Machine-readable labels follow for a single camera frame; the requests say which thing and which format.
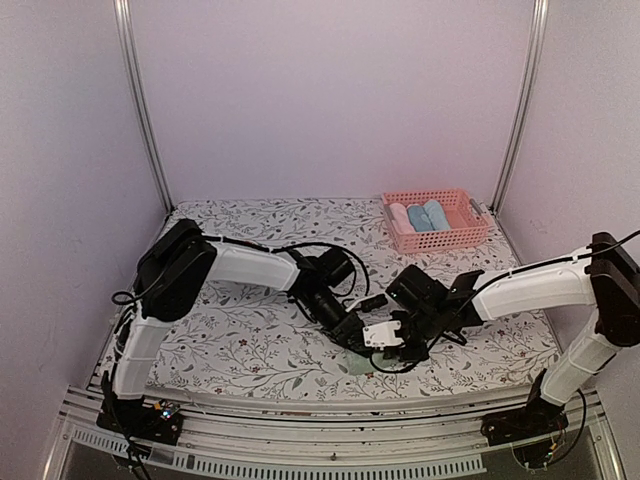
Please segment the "green panda towel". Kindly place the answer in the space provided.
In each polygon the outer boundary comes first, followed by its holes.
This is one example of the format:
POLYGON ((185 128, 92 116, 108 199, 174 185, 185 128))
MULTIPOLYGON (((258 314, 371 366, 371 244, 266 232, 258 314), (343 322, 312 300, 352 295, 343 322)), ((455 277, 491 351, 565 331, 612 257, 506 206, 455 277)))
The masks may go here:
MULTIPOLYGON (((386 358, 382 352, 376 352, 373 354, 374 363, 382 369, 391 369, 398 364, 398 361, 394 358, 386 358)), ((345 353, 345 367, 347 373, 352 376, 367 375, 376 372, 376 369, 371 365, 368 356, 361 356, 351 351, 345 353)))

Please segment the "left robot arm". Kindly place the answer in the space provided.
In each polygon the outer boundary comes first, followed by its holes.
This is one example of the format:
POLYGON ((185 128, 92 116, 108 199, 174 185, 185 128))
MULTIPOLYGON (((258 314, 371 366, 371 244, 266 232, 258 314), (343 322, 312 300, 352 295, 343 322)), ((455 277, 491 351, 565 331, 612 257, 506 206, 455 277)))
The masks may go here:
POLYGON ((121 307, 114 365, 105 381, 116 398, 111 419, 128 434, 148 426, 147 378, 169 330, 203 301, 204 290, 261 288, 280 293, 334 344, 366 356, 364 322, 337 288, 368 273, 352 251, 324 241, 271 247, 205 233, 191 219, 177 221, 138 261, 134 285, 115 292, 121 307))

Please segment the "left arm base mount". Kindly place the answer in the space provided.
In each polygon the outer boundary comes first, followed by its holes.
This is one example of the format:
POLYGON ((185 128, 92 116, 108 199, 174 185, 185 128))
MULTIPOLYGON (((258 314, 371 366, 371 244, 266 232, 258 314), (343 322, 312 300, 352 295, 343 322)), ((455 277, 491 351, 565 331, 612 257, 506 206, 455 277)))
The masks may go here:
POLYGON ((165 407, 156 409, 142 399, 103 401, 96 425, 122 434, 127 438, 148 440, 176 446, 180 438, 184 416, 169 413, 165 407))

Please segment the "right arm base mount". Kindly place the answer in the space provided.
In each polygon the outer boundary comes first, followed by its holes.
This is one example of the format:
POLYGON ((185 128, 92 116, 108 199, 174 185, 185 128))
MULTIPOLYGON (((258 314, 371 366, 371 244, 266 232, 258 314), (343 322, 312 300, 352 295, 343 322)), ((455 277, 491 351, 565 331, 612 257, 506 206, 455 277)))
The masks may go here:
POLYGON ((483 416, 480 433, 490 446, 495 446, 550 434, 567 426, 563 408, 523 406, 483 416))

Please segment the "light blue towel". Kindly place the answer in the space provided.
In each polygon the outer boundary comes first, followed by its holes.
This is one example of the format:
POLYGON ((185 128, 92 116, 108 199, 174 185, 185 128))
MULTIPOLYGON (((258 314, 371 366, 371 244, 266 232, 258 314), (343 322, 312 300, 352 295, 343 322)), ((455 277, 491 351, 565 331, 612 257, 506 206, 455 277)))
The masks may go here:
POLYGON ((448 231, 451 229, 446 213, 438 201, 430 199, 423 207, 431 220, 434 231, 448 231))

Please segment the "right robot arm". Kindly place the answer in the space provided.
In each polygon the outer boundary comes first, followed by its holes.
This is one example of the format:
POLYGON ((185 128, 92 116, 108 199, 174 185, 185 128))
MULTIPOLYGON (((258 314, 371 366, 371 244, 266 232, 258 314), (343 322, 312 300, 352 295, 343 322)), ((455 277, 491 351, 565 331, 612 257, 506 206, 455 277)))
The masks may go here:
POLYGON ((404 314, 389 337, 425 360, 447 333, 511 314, 571 305, 591 307, 567 351, 536 378, 517 427, 537 436, 571 396, 623 348, 639 343, 639 265, 607 232, 570 254, 511 270, 458 275, 450 287, 415 265, 386 290, 404 314))

